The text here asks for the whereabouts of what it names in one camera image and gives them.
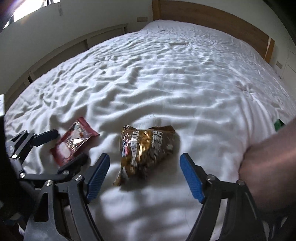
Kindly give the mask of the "person's forearm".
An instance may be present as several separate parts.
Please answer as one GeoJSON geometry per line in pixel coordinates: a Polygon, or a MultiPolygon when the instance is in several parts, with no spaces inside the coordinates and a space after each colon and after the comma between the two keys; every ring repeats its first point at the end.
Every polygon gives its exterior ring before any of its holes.
{"type": "Polygon", "coordinates": [[[262,211],[295,203],[295,119],[245,152],[239,178],[262,211]]]}

